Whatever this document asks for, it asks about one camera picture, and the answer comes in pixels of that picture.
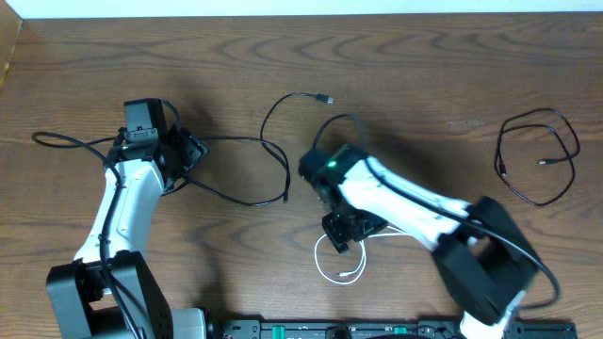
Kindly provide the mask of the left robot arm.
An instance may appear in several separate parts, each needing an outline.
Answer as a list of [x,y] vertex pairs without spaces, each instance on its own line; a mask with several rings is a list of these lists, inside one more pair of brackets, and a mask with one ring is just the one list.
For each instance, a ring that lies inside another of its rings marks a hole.
[[198,308],[173,309],[145,261],[159,199],[188,183],[207,149],[173,105],[124,103],[126,125],[101,160],[106,188],[89,236],[69,264],[50,269],[46,289],[64,338],[205,338]]

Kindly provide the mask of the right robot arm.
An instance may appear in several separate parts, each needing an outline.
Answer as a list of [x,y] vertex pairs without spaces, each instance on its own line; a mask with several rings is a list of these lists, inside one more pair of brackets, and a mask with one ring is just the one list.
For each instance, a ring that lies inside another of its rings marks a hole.
[[461,335],[503,337],[539,270],[539,257],[501,204],[438,195],[350,144],[335,154],[309,150],[298,172],[331,207],[322,228],[338,252],[397,227],[431,253],[464,312]]

